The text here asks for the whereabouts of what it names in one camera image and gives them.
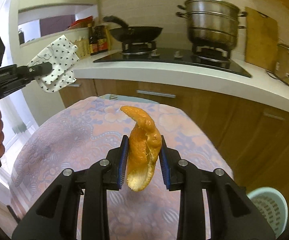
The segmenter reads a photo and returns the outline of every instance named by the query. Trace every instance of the wok handle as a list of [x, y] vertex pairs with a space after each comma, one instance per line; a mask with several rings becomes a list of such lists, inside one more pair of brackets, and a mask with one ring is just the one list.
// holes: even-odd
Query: wok handle
[[180, 18], [187, 18], [187, 15], [185, 13], [182, 13], [182, 12], [176, 12], [175, 15], [177, 15], [178, 17]]
[[119, 24], [122, 28], [128, 28], [129, 25], [122, 19], [120, 19], [119, 17], [117, 16], [105, 16], [103, 18], [103, 21], [104, 22], [112, 22], [112, 23], [116, 23], [116, 24]]
[[180, 10], [186, 10], [186, 8], [185, 8], [183, 5], [180, 5], [180, 4], [179, 4], [177, 7], [178, 7]]

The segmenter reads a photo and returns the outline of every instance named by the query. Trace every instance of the white countertop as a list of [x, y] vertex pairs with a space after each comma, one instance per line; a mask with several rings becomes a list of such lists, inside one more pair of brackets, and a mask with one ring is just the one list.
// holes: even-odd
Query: white countertop
[[205, 67], [162, 62], [103, 62], [94, 60], [115, 53], [112, 50], [80, 60], [74, 67], [76, 78], [117, 79], [169, 84], [209, 90], [249, 99], [289, 112], [289, 87], [271, 78], [263, 68], [236, 61], [253, 77]]

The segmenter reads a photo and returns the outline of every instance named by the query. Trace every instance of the black wok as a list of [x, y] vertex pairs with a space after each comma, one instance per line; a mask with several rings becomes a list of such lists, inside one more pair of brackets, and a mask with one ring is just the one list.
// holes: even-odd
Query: black wok
[[153, 41], [162, 31], [160, 27], [130, 27], [126, 22], [116, 16], [105, 16], [103, 21], [113, 22], [121, 26], [121, 28], [111, 29], [110, 33], [117, 41], [125, 44]]

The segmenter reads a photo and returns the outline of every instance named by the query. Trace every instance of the gas stove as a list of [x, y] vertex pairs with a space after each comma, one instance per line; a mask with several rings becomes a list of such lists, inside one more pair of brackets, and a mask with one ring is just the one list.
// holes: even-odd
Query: gas stove
[[224, 57], [219, 55], [217, 51], [212, 51], [212, 49], [201, 49], [201, 51], [195, 51], [195, 53], [193, 53], [191, 50], [185, 49], [158, 48], [150, 52], [136, 55], [124, 55], [122, 52], [117, 52], [97, 59], [94, 62], [112, 61], [149, 61], [176, 63], [206, 67], [252, 78], [250, 73], [248, 73], [244, 68], [230, 59], [230, 55]]
[[123, 55], [141, 55], [141, 54], [149, 54], [156, 50], [156, 42], [146, 42], [146, 43], [122, 43], [122, 51]]

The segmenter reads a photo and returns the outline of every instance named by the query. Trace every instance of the white polka dot cloth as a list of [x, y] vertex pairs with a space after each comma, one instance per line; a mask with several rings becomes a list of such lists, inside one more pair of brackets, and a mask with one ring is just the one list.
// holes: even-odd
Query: white polka dot cloth
[[54, 93], [76, 81], [73, 66], [79, 61], [75, 54], [77, 50], [78, 47], [62, 35], [31, 60], [29, 67], [44, 62], [52, 64], [52, 72], [49, 75], [36, 77], [43, 91]]

